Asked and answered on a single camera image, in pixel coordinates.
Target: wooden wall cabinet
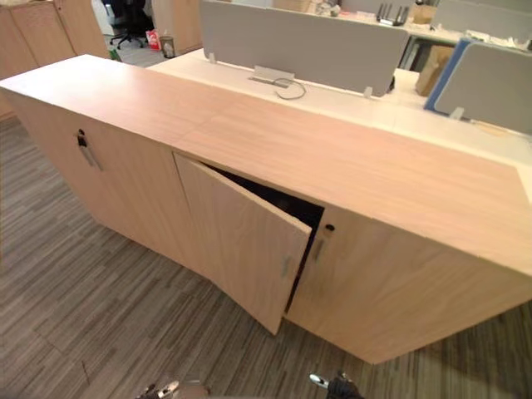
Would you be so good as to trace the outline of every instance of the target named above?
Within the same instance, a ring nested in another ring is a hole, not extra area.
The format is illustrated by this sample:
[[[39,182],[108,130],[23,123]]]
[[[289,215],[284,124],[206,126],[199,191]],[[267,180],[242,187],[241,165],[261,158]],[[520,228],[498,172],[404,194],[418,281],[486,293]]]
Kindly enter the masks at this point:
[[[81,54],[109,58],[90,0],[0,7],[0,80]],[[0,97],[0,120],[11,115]]]

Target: cable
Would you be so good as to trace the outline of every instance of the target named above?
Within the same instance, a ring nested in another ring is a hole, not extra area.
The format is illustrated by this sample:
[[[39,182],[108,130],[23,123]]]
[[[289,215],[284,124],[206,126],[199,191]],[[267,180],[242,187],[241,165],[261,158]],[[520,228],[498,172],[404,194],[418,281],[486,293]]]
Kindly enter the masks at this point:
[[[307,88],[303,85],[303,83],[300,83],[300,82],[295,81],[293,79],[288,79],[287,77],[278,77],[277,79],[275,79],[272,82],[272,84],[275,85],[278,81],[284,81],[286,83],[289,83],[290,85],[299,86],[299,87],[301,87],[301,90],[302,90],[301,94],[299,94],[297,96],[294,96],[294,97],[281,96],[278,93],[278,91],[276,91],[275,94],[277,95],[277,97],[282,98],[283,100],[298,100],[298,99],[302,98],[305,94],[307,94]]]

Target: office chair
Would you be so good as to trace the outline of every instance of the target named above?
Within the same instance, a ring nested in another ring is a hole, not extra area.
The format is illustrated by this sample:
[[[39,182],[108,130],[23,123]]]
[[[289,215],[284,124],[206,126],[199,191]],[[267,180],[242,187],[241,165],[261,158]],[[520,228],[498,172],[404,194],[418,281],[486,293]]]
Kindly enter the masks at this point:
[[[153,29],[153,22],[143,10],[145,0],[101,0],[101,2],[106,8],[109,24],[116,30],[124,31],[115,35],[109,43],[112,45],[115,40],[120,39],[116,46],[120,50],[120,45],[126,40],[128,42],[136,40],[142,48],[144,43],[139,37],[145,37],[145,32]]]

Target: metal handle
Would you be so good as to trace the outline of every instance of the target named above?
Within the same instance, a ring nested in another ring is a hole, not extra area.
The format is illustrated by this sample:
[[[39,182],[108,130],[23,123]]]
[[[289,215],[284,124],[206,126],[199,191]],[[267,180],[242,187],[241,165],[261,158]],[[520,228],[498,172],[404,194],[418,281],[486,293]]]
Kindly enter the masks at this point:
[[[76,138],[77,146],[79,147],[81,153],[85,157],[88,164],[90,166],[95,166],[99,170],[103,170],[101,168],[100,162],[98,162],[98,159],[92,153],[91,148],[89,147],[89,144],[86,141],[85,132],[82,129],[77,131]]]
[[[286,275],[288,274],[288,270],[290,269],[290,263],[291,262],[292,262],[292,257],[291,256],[287,256],[284,259],[283,268],[281,270],[281,278],[285,278]]]
[[[83,154],[83,156],[85,157],[86,161],[89,163],[90,166],[94,166],[93,162],[92,162],[92,158],[91,158],[91,153],[89,152],[89,149],[82,146],[82,145],[79,145],[79,149],[81,151],[81,153]]]
[[[325,244],[325,239],[320,239],[316,244],[316,250],[314,251],[314,262],[317,262],[319,255],[322,253],[323,245]]]

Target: cabinet door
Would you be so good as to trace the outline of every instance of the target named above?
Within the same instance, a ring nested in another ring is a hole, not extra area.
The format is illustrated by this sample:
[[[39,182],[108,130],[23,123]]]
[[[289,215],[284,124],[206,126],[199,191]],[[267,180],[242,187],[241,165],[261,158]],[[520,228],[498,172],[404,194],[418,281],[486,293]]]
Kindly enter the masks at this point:
[[[210,279],[276,333],[310,227],[204,165],[175,162]]]
[[[37,63],[9,9],[0,7],[0,80],[33,68],[37,68]],[[11,112],[11,107],[0,94],[0,120]]]
[[[113,229],[124,230],[116,217],[119,210],[113,209],[115,201],[109,201],[100,171],[87,163],[77,145],[80,117],[15,93],[4,91],[3,94],[33,141],[94,218]]]
[[[314,243],[287,317],[368,362],[532,298],[527,276],[342,209],[325,209]]]
[[[40,67],[76,55],[53,2],[15,7],[11,14]]]
[[[8,97],[30,136],[99,222],[202,273],[170,149],[40,101]],[[79,129],[100,167],[90,166],[81,153]]]

